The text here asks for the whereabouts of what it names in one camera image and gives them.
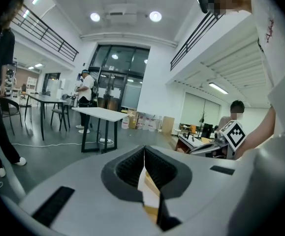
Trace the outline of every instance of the glass door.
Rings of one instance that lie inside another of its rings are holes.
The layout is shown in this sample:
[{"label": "glass door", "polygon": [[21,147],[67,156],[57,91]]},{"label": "glass door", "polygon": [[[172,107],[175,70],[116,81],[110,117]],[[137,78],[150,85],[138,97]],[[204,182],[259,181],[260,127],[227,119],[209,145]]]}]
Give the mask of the glass door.
[{"label": "glass door", "polygon": [[126,75],[101,72],[98,81],[98,106],[120,111],[125,89]]}]

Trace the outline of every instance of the black table frame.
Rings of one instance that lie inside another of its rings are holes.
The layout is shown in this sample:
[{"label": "black table frame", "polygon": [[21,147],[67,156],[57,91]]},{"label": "black table frame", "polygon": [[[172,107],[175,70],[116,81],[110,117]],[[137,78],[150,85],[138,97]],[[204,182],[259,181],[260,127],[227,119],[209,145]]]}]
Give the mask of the black table frame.
[{"label": "black table frame", "polygon": [[44,106],[45,103],[46,103],[46,104],[47,104],[47,103],[58,103],[58,104],[61,104],[61,105],[62,105],[63,123],[64,123],[64,128],[65,128],[65,130],[67,131],[67,126],[66,126],[65,118],[64,118],[64,110],[63,110],[63,109],[64,109],[64,107],[63,107],[64,102],[58,102],[58,101],[56,101],[56,102],[54,102],[54,101],[42,101],[42,100],[40,100],[40,99],[38,99],[38,98],[35,98],[34,96],[31,96],[31,95],[29,95],[29,94],[27,94],[27,96],[28,96],[28,99],[27,99],[27,101],[26,101],[26,106],[25,106],[24,122],[25,122],[25,120],[26,120],[26,111],[27,111],[27,109],[28,109],[29,98],[31,97],[31,98],[33,98],[34,100],[36,100],[37,102],[40,102],[40,130],[41,130],[41,133],[42,133],[43,141],[44,141],[43,115],[44,115],[44,119],[45,119],[45,106]]},{"label": "black table frame", "polygon": [[[99,142],[98,142],[98,132],[99,132],[99,125],[101,122],[101,118],[98,118],[98,125],[97,125],[97,134],[96,134],[96,143],[95,147],[92,148],[85,148],[85,140],[87,137],[87,132],[89,128],[89,120],[90,116],[87,115],[85,119],[85,125],[84,125],[84,132],[83,132],[83,137],[82,137],[82,147],[81,147],[81,152],[93,152],[93,151],[99,151]],[[101,150],[101,153],[106,153],[110,150],[115,150],[117,149],[117,123],[118,121],[114,122],[114,146],[113,147],[107,147],[107,137],[108,137],[108,125],[109,125],[109,120],[106,120],[106,125],[105,125],[105,142],[104,142],[104,149]]]}]

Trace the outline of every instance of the gray floor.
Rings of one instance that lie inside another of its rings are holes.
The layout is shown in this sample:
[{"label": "gray floor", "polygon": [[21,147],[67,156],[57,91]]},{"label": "gray floor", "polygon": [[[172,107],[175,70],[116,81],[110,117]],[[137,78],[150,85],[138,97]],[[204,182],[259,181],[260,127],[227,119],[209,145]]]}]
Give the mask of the gray floor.
[{"label": "gray floor", "polygon": [[[68,144],[82,142],[82,135],[78,133],[75,125],[80,124],[80,115],[70,110],[70,126],[66,132],[64,127],[59,131],[59,117],[54,114],[53,125],[50,126],[51,108],[46,110],[46,119],[44,120],[44,138],[42,140],[40,132],[39,109],[32,108],[32,123],[30,123],[29,113],[27,113],[26,123],[24,124],[24,109],[21,110],[23,128],[20,124],[19,116],[13,116],[12,123],[15,136],[12,134],[8,118],[4,118],[6,130],[9,139],[13,144],[48,146],[56,144]],[[114,124],[110,123],[108,138],[114,140]],[[93,130],[87,135],[87,142],[95,141],[97,129],[97,119],[93,118]],[[102,137],[105,134],[105,121],[101,121],[100,130]],[[157,132],[144,130],[121,129],[118,128],[118,148],[125,148],[128,145],[157,145],[163,148],[171,148],[168,140]],[[0,158],[4,164],[7,175],[0,177],[3,183],[0,193],[10,197],[15,202],[19,202],[36,185],[57,173],[71,163],[89,157],[98,156],[100,152],[81,153],[81,145],[62,145],[51,147],[27,147],[14,145],[20,156],[27,160],[25,166],[11,165],[3,155],[0,149]]]}]

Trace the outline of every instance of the ceiling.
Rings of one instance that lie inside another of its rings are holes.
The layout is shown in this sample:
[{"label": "ceiling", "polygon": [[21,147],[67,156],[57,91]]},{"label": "ceiling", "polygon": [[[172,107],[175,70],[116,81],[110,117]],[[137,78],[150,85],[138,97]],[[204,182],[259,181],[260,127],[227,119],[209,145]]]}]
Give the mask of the ceiling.
[{"label": "ceiling", "polygon": [[27,69],[36,64],[43,64],[42,67],[38,69],[34,68],[30,71],[40,73],[40,71],[66,71],[67,68],[62,65],[52,61],[51,59],[45,57],[44,55],[22,45],[18,42],[14,46],[13,60],[18,62],[18,67]]},{"label": "ceiling", "polygon": [[[102,32],[126,32],[151,35],[173,41],[178,29],[190,12],[195,0],[54,0],[56,5],[78,28],[80,35]],[[108,19],[108,13],[120,7],[131,16],[116,20]],[[160,22],[152,22],[150,12],[162,14]],[[90,14],[100,15],[99,22],[93,22]]]},{"label": "ceiling", "polygon": [[[268,90],[257,40],[253,19],[246,20],[243,26],[232,30],[215,43],[218,48],[209,48],[208,55],[203,56],[205,58],[199,61],[191,74],[175,81],[228,103],[239,99],[249,107],[268,108]],[[228,94],[210,87],[211,82]]]}]

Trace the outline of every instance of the black metal railing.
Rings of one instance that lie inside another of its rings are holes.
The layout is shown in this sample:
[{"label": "black metal railing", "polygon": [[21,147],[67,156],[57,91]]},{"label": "black metal railing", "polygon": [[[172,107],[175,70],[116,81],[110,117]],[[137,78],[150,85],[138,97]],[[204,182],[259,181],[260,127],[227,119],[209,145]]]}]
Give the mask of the black metal railing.
[{"label": "black metal railing", "polygon": [[222,16],[223,15],[216,16],[211,12],[207,13],[171,61],[171,71]]},{"label": "black metal railing", "polygon": [[13,22],[71,61],[79,53],[25,5]]}]

